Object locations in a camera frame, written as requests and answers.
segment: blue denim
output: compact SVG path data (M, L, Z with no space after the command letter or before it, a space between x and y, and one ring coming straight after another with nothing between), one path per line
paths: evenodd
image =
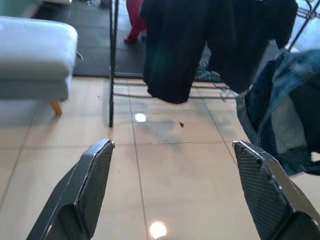
M237 98L250 141L272 154L291 176L320 175L320 49L284 52L270 61L250 90Z

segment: black metal frame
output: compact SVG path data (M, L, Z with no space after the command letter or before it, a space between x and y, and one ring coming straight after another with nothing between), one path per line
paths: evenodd
M131 79L141 80L143 79L142 74L116 72L116 49L117 49L117 30L118 30L118 15L119 15L119 0L110 0L109 2L109 16L110 16L110 91L109 91L109 127L112 128L114 125L114 96L120 97L131 97L131 98L152 98L149 95L130 95L123 93L114 93L114 85L126 85L126 86L146 86L142 83L123 83L115 82L115 78L119 79ZM220 90L220 96L191 96L191 99L221 99L234 100L236 97L233 92L223 83L213 83L213 86L197 86L199 89L216 89Z
M302 7L298 8L298 12L297 12L297 16L304 18L305 22L302 25L301 29L299 30L299 32L297 33L297 35L295 36L294 40L292 41L292 43L290 44L289 47L289 51L295 46L295 44L297 43L298 39L300 38L301 34L304 32L304 30L306 29L306 27L308 26L309 22L315 18L320 19L320 14L317 12L318 7L320 6L320 0L318 0L318 2L315 4L314 7L312 7L311 3L308 0L305 0L305 2L307 3L309 9L305 9Z

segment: white leather ottoman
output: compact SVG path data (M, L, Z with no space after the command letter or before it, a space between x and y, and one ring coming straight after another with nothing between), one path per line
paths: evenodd
M0 16L0 99L44 99L61 115L78 34L67 24Z

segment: wooden leg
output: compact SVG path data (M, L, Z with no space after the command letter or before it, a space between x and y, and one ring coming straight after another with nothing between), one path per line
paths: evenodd
M59 101L50 101L50 105L53 108L55 115L56 116L61 116L62 115L62 110L61 110L61 106L60 106L60 102Z

